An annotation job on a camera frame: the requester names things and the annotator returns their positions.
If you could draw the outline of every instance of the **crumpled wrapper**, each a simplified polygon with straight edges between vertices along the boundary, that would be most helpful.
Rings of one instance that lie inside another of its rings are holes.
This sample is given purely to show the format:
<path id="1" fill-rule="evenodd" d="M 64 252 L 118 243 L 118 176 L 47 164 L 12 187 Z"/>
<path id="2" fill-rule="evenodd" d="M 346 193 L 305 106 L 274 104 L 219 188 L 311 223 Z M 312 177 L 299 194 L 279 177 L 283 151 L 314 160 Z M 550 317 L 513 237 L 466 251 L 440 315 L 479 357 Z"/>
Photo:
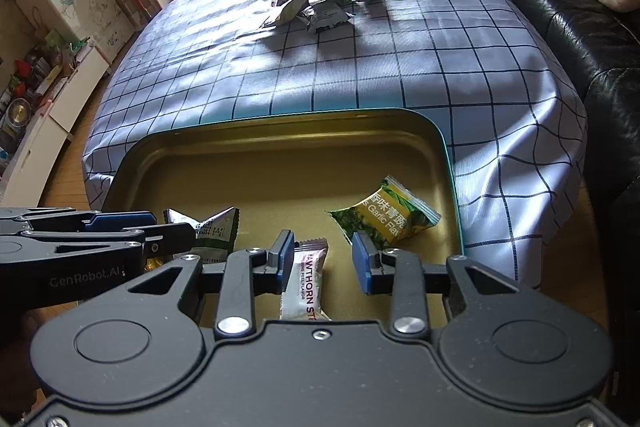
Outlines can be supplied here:
<path id="1" fill-rule="evenodd" d="M 309 6 L 302 10 L 298 19 L 306 26 L 310 33 L 318 33 L 335 28 L 338 24 L 347 22 L 352 14 L 345 12 L 334 2 L 323 2 Z"/>
<path id="2" fill-rule="evenodd" d="M 308 0 L 288 0 L 280 6 L 271 9 L 271 13 L 260 25 L 260 28 L 269 28 L 270 26 L 282 26 L 296 18 L 296 15 L 305 6 L 308 6 Z"/>

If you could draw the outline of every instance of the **candy packet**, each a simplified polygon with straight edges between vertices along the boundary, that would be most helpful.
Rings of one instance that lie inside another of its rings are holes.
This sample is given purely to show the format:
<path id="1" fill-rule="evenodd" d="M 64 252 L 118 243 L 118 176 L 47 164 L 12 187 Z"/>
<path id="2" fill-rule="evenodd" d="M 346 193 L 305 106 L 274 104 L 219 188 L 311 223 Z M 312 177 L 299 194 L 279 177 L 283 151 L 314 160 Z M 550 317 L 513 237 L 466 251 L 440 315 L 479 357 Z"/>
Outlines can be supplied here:
<path id="1" fill-rule="evenodd" d="M 202 222 L 172 208 L 164 211 L 164 222 L 189 223 L 194 228 L 196 241 L 191 248 L 191 253 L 199 255 L 203 264 L 223 263 L 226 261 L 226 256 L 234 251 L 239 217 L 240 209 L 234 206 L 207 217 Z"/>
<path id="2" fill-rule="evenodd" d="M 282 26 L 291 22 L 296 15 L 305 6 L 308 6 L 308 0 L 288 0 L 285 3 L 271 9 L 269 16 L 260 25 L 260 28 L 269 28 L 270 26 Z"/>
<path id="3" fill-rule="evenodd" d="M 150 257 L 145 262 L 145 272 L 150 272 L 156 268 L 161 267 L 164 264 L 164 259 L 161 257 Z"/>
<path id="4" fill-rule="evenodd" d="M 338 223 L 349 243 L 353 234 L 362 230 L 379 250 L 435 227 L 441 218 L 391 176 L 382 181 L 377 192 L 360 203 L 327 213 Z"/>
<path id="5" fill-rule="evenodd" d="M 280 300 L 281 319 L 329 319 L 320 309 L 322 266 L 328 250 L 326 239 L 296 243 L 291 275 Z"/>
<path id="6" fill-rule="evenodd" d="M 322 2 L 315 6 L 308 6 L 298 15 L 298 19 L 303 22 L 309 33 L 335 28 L 351 17 L 353 17 L 352 14 L 345 12 L 335 2 Z"/>

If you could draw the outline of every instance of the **black leather sofa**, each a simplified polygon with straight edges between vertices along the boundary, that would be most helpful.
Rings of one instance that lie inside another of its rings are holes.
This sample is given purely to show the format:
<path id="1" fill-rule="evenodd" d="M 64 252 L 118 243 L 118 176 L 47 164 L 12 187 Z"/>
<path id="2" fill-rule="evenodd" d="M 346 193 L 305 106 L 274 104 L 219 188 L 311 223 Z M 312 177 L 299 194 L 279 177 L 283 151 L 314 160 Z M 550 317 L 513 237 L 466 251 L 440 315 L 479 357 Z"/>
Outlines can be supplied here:
<path id="1" fill-rule="evenodd" d="M 584 177 L 615 344 L 607 403 L 632 425 L 640 417 L 640 14 L 615 13 L 596 0 L 513 2 L 556 54 L 587 110 Z"/>

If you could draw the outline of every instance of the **refrigerator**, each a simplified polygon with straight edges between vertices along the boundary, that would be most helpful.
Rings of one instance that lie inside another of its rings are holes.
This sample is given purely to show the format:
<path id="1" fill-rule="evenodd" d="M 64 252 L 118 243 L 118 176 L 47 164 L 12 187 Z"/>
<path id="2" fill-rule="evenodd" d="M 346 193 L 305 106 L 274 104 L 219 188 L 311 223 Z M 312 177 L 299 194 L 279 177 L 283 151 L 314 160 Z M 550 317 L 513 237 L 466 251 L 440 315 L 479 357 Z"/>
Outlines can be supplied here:
<path id="1" fill-rule="evenodd" d="M 65 41 L 94 38 L 100 54 L 112 63 L 131 38 L 133 25 L 115 0 L 16 0 L 34 28 L 56 29 Z"/>

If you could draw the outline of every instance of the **wooden floor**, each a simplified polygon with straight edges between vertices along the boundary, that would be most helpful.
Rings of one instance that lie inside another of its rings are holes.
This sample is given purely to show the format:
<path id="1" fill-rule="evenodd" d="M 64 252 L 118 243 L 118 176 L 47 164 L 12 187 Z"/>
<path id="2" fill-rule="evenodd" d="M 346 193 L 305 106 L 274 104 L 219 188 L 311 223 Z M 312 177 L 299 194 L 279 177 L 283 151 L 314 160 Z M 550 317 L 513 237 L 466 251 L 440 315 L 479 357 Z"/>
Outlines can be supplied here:
<path id="1" fill-rule="evenodd" d="M 89 99 L 73 130 L 74 140 L 59 156 L 44 190 L 41 206 L 72 206 L 89 209 L 84 193 L 80 161 L 91 123 L 109 79 L 105 77 Z M 600 266 L 598 237 L 591 203 L 585 187 L 580 188 L 575 214 L 546 249 L 543 259 L 542 292 L 589 315 L 607 327 L 607 302 Z M 47 310 L 55 315 L 67 306 Z"/>

